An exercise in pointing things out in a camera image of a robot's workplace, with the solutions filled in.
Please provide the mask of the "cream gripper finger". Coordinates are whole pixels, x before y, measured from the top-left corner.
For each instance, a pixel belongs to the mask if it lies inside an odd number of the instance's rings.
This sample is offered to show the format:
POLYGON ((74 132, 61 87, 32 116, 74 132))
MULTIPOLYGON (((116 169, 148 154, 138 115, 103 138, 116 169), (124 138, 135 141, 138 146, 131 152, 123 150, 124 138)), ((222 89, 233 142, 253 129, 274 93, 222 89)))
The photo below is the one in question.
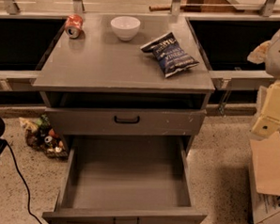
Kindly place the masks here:
POLYGON ((261 112, 255 114, 251 133, 258 138, 268 138, 280 129, 280 81, 267 88, 261 112))
POLYGON ((249 53, 247 60, 252 63, 256 63, 257 65, 264 63, 270 44, 271 42, 269 40, 262 42, 255 48, 254 51, 249 53))

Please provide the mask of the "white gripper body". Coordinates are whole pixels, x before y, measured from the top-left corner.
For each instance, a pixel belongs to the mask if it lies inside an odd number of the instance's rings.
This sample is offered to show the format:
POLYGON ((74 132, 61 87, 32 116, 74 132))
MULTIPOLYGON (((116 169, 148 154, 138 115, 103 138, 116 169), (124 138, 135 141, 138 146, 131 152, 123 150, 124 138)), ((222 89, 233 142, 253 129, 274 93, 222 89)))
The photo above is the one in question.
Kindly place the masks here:
POLYGON ((257 113, 259 114, 261 112, 262 106, 265 103, 265 98, 267 94, 267 88, 266 87, 260 87, 257 91, 257 113))

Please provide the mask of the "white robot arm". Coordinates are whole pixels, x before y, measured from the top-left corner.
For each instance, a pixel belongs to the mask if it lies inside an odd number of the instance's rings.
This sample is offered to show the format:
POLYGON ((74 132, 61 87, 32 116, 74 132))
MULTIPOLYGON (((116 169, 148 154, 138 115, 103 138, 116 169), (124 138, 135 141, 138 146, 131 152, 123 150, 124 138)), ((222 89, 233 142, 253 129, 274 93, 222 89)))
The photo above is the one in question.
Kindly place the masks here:
POLYGON ((257 113, 251 126, 251 134, 256 139, 268 138, 280 130, 280 29, 249 53, 247 60, 265 64, 265 73, 275 78, 268 88, 258 91, 257 113))

